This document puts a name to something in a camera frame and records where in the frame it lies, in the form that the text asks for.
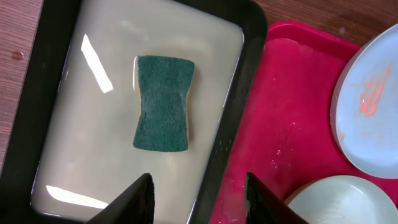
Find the mint green plate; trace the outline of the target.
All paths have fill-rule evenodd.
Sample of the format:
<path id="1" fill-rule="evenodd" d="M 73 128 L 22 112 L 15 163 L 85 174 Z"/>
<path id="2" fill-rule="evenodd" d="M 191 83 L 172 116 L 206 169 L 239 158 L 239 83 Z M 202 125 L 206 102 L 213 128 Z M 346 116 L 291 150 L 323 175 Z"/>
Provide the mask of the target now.
<path id="1" fill-rule="evenodd" d="M 397 224 L 397 208 L 372 182 L 336 175 L 305 184 L 285 200 L 308 223 Z"/>

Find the green yellow sponge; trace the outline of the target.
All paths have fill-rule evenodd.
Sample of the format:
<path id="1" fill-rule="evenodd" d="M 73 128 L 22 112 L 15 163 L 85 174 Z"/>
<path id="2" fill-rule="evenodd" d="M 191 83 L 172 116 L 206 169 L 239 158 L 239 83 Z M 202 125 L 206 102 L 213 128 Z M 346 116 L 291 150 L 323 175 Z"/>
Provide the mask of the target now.
<path id="1" fill-rule="evenodd" d="M 141 107 L 133 146 L 145 151 L 188 149 L 187 96 L 195 64 L 155 55 L 137 58 Z"/>

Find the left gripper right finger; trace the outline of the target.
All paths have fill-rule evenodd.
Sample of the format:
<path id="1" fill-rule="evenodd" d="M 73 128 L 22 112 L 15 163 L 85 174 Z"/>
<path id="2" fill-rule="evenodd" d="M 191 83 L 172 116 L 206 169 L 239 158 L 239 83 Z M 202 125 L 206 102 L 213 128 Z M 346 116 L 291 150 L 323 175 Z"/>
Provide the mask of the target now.
<path id="1" fill-rule="evenodd" d="M 251 172 L 246 174 L 244 204 L 246 224 L 308 224 Z"/>

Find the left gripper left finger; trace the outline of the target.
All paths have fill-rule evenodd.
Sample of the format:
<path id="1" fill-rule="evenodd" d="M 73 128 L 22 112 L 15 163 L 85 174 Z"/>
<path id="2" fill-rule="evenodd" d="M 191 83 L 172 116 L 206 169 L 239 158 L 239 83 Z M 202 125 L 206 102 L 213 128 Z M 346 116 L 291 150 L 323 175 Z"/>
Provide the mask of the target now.
<path id="1" fill-rule="evenodd" d="M 154 183 L 145 173 L 87 224 L 153 224 L 154 210 Z"/>

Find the light blue plate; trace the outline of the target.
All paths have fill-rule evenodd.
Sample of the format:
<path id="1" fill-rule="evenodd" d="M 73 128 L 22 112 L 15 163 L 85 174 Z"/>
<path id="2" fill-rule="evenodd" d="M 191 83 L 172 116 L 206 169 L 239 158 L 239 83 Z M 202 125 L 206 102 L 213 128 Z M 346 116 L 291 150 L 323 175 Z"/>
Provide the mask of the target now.
<path id="1" fill-rule="evenodd" d="M 346 158 L 362 172 L 397 178 L 397 26 L 362 46 L 333 91 L 331 128 Z"/>

